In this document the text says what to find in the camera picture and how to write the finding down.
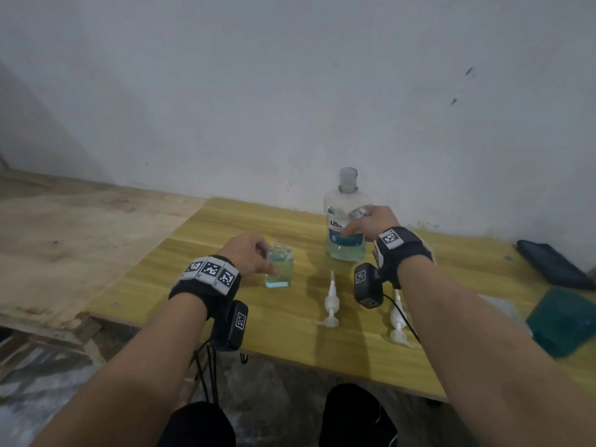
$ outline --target bottle label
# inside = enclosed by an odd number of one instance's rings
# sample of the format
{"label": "bottle label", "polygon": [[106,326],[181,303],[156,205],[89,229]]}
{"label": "bottle label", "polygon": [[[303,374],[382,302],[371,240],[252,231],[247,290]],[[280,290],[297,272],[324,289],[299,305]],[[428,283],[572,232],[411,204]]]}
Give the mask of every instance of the bottle label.
{"label": "bottle label", "polygon": [[341,229],[350,224],[350,219],[335,214],[333,208],[327,209],[327,227],[329,228],[329,240],[338,246],[356,247],[364,242],[364,234],[356,233],[350,237],[340,235]]}

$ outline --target white wall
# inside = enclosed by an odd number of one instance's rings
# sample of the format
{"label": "white wall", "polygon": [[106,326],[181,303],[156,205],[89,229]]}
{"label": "white wall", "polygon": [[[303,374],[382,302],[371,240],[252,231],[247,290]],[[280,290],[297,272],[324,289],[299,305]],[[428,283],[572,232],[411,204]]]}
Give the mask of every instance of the white wall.
{"label": "white wall", "polygon": [[587,268],[594,18],[596,0],[0,0],[0,151],[309,211],[353,165],[405,224]]}

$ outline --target black pants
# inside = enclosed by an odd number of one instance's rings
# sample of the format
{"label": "black pants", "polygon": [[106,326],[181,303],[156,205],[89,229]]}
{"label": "black pants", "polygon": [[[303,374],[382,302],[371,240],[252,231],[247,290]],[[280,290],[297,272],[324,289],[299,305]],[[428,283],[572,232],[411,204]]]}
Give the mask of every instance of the black pants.
{"label": "black pants", "polygon": [[[378,400],[356,384],[327,395],[319,447],[394,447],[397,431]],[[175,411],[158,447],[234,447],[234,428],[223,411],[196,402]]]}

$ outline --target forearm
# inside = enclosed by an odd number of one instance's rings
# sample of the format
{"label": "forearm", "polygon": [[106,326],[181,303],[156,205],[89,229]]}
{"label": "forearm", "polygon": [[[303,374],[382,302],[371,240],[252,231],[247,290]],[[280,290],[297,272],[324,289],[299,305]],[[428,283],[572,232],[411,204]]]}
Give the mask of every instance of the forearm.
{"label": "forearm", "polygon": [[425,257],[398,274],[428,359],[483,445],[593,445],[592,401],[510,318]]}
{"label": "forearm", "polygon": [[205,324],[203,302],[179,294],[86,383],[32,446],[155,445]]}

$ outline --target black wrist strap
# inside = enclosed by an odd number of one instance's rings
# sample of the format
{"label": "black wrist strap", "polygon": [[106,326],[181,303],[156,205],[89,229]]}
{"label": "black wrist strap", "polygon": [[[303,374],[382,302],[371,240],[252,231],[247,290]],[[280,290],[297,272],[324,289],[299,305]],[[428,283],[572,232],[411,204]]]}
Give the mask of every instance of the black wrist strap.
{"label": "black wrist strap", "polygon": [[373,255],[377,261],[378,273],[392,283],[394,288],[401,288],[398,280],[398,267],[408,257],[423,255],[430,260],[433,256],[422,244],[422,240],[406,228],[396,226],[383,232],[375,241]]}
{"label": "black wrist strap", "polygon": [[198,257],[176,281],[168,299],[179,293],[190,293],[203,300],[207,319],[225,317],[241,280],[238,270],[226,257]]}

